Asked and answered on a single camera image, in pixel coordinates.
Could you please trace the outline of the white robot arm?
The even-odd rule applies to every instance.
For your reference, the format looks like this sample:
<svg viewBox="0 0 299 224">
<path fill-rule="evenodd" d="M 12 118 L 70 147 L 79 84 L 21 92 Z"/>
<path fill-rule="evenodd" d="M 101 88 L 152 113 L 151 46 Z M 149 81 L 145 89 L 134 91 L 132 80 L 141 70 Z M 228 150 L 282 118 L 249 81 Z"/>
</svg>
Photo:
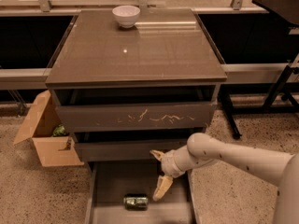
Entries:
<svg viewBox="0 0 299 224">
<path fill-rule="evenodd" d="M 299 223 L 299 155 L 245 147 L 219 141 L 205 133 L 194 133 L 187 144 L 151 154 L 161 163 L 153 199 L 159 201 L 175 178 L 215 160 L 224 161 L 278 188 L 273 224 Z"/>
</svg>

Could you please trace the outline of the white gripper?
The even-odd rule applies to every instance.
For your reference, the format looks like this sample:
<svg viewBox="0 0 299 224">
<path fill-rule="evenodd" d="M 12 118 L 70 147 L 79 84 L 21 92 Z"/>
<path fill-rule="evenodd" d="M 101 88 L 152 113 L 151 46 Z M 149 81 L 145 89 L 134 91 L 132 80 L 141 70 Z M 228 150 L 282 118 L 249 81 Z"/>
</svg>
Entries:
<svg viewBox="0 0 299 224">
<path fill-rule="evenodd" d="M 165 175 L 159 175 L 156 189 L 152 199 L 157 202 L 163 198 L 173 184 L 173 178 L 178 178 L 184 174 L 180 169 L 178 162 L 183 157 L 183 150 L 170 150 L 165 154 L 159 150 L 151 150 L 149 152 L 157 161 L 161 162 L 162 171 Z"/>
</svg>

